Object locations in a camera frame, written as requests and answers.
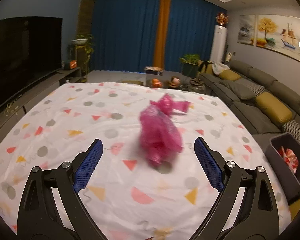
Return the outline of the red white plastic bag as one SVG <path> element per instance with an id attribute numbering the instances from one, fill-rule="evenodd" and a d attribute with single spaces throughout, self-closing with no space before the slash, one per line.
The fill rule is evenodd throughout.
<path id="1" fill-rule="evenodd" d="M 279 155 L 282 157 L 285 164 L 289 169 L 296 174 L 297 168 L 299 166 L 299 161 L 294 152 L 289 148 L 280 147 Z"/>

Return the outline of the white standing air conditioner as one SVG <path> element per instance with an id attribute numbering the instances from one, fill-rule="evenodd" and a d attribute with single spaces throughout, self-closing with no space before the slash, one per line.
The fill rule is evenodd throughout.
<path id="1" fill-rule="evenodd" d="M 227 29 L 221 25 L 215 26 L 210 61 L 221 62 L 225 50 Z"/>

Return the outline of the orange curtain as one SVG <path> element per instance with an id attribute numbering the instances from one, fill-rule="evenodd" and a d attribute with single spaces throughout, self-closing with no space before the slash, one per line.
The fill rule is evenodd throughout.
<path id="1" fill-rule="evenodd" d="M 168 32 L 171 0 L 160 0 L 157 33 L 155 38 L 153 66 L 164 69 L 165 47 Z"/>

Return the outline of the plant on stand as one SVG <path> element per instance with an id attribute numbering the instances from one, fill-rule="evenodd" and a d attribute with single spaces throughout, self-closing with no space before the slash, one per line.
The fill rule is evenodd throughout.
<path id="1" fill-rule="evenodd" d="M 81 83 L 87 83 L 90 61 L 94 53 L 94 37 L 91 34 L 77 34 L 69 45 L 69 56 L 75 60 L 81 72 Z"/>

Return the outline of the grey sectional sofa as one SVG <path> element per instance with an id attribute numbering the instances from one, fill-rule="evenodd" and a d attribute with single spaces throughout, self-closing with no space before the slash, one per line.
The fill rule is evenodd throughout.
<path id="1" fill-rule="evenodd" d="M 198 78 L 207 93 L 219 97 L 243 126 L 260 139 L 291 133 L 300 142 L 300 95 L 275 77 L 242 61 L 231 61 L 221 74 L 203 61 Z"/>

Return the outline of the triptych wall painting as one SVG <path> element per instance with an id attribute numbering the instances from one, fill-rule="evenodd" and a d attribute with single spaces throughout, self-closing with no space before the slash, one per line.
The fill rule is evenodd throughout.
<path id="1" fill-rule="evenodd" d="M 300 62 L 300 18 L 273 14 L 241 15 L 237 42 L 271 50 Z"/>

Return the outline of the grey cushion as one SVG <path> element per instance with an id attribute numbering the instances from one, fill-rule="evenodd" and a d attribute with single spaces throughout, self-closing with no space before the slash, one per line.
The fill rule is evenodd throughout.
<path id="1" fill-rule="evenodd" d="M 221 84 L 225 85 L 225 87 L 234 92 L 241 100 L 251 100 L 256 97 L 256 94 L 254 92 L 249 90 L 244 85 L 236 83 L 235 81 L 222 80 Z"/>

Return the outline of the patterned white tablecloth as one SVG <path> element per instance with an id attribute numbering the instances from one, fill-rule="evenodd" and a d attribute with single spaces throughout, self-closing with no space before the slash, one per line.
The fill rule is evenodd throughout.
<path id="1" fill-rule="evenodd" d="M 151 168 L 139 143 L 140 113 L 165 94 L 188 101 L 171 119 L 183 140 L 174 161 Z M 124 83 L 65 84 L 39 100 L 0 143 L 0 215 L 11 229 L 34 166 L 57 168 L 95 139 L 104 152 L 79 196 L 109 239 L 189 239 L 218 196 L 193 150 L 197 137 L 239 167 L 263 166 L 280 229 L 290 223 L 285 194 L 260 146 L 219 98 Z"/>

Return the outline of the dark TV cabinet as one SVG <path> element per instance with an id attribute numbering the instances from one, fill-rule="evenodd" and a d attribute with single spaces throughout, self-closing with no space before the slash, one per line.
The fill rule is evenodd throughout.
<path id="1" fill-rule="evenodd" d="M 67 82 L 76 83 L 81 79 L 81 69 L 78 67 L 72 70 L 59 70 L 36 82 L 13 101 L 5 104 L 0 111 L 0 143 L 15 124 L 42 99 L 59 86 Z"/>

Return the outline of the patterned black white cushion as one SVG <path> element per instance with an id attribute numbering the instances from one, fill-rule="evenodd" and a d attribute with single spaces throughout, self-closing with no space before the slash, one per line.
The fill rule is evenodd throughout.
<path id="1" fill-rule="evenodd" d="M 290 133 L 300 143 L 300 124 L 290 120 L 282 126 L 284 132 Z"/>

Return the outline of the pink plastic bag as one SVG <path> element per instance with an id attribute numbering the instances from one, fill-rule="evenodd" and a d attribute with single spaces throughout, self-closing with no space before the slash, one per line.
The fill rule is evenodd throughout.
<path id="1" fill-rule="evenodd" d="M 174 101 L 169 94 L 165 94 L 158 101 L 151 100 L 149 106 L 140 113 L 140 145 L 152 167 L 158 168 L 183 151 L 181 133 L 171 116 L 174 111 L 186 114 L 189 106 L 190 102 Z"/>

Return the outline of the black television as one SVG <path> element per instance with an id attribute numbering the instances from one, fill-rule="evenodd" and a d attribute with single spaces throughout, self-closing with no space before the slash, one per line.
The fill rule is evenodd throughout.
<path id="1" fill-rule="evenodd" d="M 43 16 L 0 20 L 0 108 L 61 68 L 62 23 Z"/>

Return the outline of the yellow cushion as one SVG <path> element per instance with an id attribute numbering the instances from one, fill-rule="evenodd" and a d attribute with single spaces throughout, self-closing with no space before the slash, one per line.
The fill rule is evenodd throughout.
<path id="1" fill-rule="evenodd" d="M 241 78 L 239 74 L 229 69 L 222 71 L 218 77 L 222 80 L 229 80 L 229 81 L 236 81 Z"/>
<path id="2" fill-rule="evenodd" d="M 282 127 L 292 120 L 293 113 L 279 99 L 268 92 L 264 92 L 256 97 L 255 105 L 274 123 L 277 127 Z"/>

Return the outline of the flower decoration on conditioner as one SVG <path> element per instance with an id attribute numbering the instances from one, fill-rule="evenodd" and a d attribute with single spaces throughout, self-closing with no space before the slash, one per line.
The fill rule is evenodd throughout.
<path id="1" fill-rule="evenodd" d="M 226 26 L 229 22 L 229 17 L 227 14 L 223 13 L 223 12 L 219 12 L 216 16 L 216 22 L 220 25 L 220 26 Z"/>

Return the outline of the blue curtain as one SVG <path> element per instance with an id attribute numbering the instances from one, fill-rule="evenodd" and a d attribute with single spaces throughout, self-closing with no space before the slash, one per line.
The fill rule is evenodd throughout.
<path id="1" fill-rule="evenodd" d="M 143 72 L 153 66 L 160 0 L 96 0 L 92 35 L 95 70 Z M 164 70 L 181 71 L 185 54 L 210 57 L 216 16 L 205 0 L 171 0 Z"/>

